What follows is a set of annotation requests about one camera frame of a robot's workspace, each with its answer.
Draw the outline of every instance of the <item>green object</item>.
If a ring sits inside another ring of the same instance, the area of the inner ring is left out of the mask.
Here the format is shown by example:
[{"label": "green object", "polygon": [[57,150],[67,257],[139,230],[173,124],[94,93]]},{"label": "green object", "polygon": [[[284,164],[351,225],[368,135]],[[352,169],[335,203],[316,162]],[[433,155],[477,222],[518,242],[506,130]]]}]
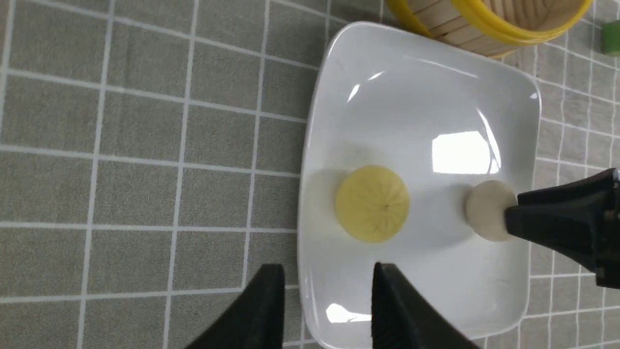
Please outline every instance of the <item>green object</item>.
[{"label": "green object", "polygon": [[607,56],[620,56],[620,20],[603,24],[601,51]]}]

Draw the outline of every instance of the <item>yellow ball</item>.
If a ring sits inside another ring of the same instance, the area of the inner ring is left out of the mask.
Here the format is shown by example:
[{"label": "yellow ball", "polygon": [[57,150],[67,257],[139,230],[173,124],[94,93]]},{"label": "yellow ball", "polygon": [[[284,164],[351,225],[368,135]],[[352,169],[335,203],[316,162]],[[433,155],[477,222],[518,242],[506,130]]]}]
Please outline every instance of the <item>yellow ball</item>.
[{"label": "yellow ball", "polygon": [[336,217],[354,238],[383,242],[401,230],[409,214],[409,192],[402,179],[383,166],[364,166],[336,192]]}]

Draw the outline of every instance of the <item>beige ball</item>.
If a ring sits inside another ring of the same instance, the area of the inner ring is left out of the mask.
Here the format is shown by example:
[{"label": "beige ball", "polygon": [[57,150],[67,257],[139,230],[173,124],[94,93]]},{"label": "beige ball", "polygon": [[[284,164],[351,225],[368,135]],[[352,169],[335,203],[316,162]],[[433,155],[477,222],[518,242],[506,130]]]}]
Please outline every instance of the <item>beige ball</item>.
[{"label": "beige ball", "polygon": [[465,200],[465,218],[481,237],[495,242],[512,237],[506,229],[504,210],[516,206],[516,195],[501,181],[478,184]]}]

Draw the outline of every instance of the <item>white plate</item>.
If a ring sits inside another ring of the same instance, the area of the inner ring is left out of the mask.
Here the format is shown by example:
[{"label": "white plate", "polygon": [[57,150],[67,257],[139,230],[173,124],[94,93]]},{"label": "white plate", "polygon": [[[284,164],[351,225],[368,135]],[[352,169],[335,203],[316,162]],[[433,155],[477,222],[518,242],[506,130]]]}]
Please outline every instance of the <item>white plate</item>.
[{"label": "white plate", "polygon": [[[488,179],[531,188],[537,87],[499,62],[358,22],[333,39],[314,92],[299,194],[301,300],[326,348],[371,348],[373,265],[395,263],[470,338],[515,326],[528,302],[528,244],[492,243],[465,223],[469,189]],[[403,229],[380,244],[334,215],[347,173],[383,165],[411,197]]]}]

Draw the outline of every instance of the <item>yellow rim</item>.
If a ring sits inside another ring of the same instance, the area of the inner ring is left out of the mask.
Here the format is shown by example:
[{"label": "yellow rim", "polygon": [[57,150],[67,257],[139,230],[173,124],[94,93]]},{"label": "yellow rim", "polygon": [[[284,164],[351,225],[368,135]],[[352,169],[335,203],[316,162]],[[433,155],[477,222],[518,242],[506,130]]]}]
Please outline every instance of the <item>yellow rim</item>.
[{"label": "yellow rim", "polygon": [[[573,18],[558,28],[544,32],[525,30],[508,23],[491,11],[482,0],[452,0],[452,5],[469,23],[489,37],[509,45],[528,46],[547,42],[562,35],[584,15],[592,1],[583,0]],[[426,26],[411,12],[407,0],[387,0],[387,5],[394,17],[404,24],[408,30],[426,37],[433,37]]]},{"label": "yellow rim", "polygon": [[407,27],[407,30],[429,38],[433,37],[426,26],[411,13],[406,0],[387,0],[387,6],[394,17]]},{"label": "yellow rim", "polygon": [[521,29],[500,18],[482,0],[452,0],[452,5],[467,21],[483,33],[512,45],[532,45],[552,40],[573,26],[590,7],[592,0],[583,0],[573,18],[552,30],[537,32]]}]

